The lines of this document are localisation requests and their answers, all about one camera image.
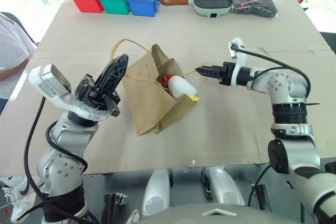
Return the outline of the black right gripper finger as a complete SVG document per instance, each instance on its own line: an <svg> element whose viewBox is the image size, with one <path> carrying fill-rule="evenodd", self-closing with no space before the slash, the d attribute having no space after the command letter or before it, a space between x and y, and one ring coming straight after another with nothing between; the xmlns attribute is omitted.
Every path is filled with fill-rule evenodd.
<svg viewBox="0 0 336 224"><path fill-rule="evenodd" d="M213 79L218 79L218 80L222 80L222 76L220 75L219 72L202 72L200 73L201 76L204 77L209 77L209 78L213 78Z"/></svg>
<svg viewBox="0 0 336 224"><path fill-rule="evenodd" d="M220 73L222 70L222 66L200 66L195 69L198 73Z"/></svg>

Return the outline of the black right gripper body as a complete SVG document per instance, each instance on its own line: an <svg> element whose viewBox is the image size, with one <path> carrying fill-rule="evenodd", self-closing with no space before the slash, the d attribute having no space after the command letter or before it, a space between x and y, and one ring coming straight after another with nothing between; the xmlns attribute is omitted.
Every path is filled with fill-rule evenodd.
<svg viewBox="0 0 336 224"><path fill-rule="evenodd" d="M233 62L224 62L220 69L219 83L224 86L231 86L233 71L236 64Z"/></svg>

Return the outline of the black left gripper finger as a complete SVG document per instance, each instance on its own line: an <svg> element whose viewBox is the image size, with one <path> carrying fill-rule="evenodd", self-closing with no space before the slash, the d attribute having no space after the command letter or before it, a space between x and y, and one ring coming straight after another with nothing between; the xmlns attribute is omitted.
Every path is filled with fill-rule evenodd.
<svg viewBox="0 0 336 224"><path fill-rule="evenodd" d="M100 91L114 91L122 78L122 56L109 62L98 79L95 81L96 87Z"/></svg>
<svg viewBox="0 0 336 224"><path fill-rule="evenodd" d="M106 88L109 92L113 92L118 86L119 82L125 75L128 67L129 56L122 54L115 59L108 66Z"/></svg>

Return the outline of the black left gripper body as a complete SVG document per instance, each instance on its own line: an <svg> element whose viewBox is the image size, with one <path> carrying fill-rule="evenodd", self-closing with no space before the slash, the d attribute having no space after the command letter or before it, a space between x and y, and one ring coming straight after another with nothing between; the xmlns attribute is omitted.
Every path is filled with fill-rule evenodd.
<svg viewBox="0 0 336 224"><path fill-rule="evenodd" d="M97 81L94 81L91 75L86 74L75 89L76 100L117 117L120 114L118 103L121 100L115 91L118 84L118 79L113 76L102 74Z"/></svg>

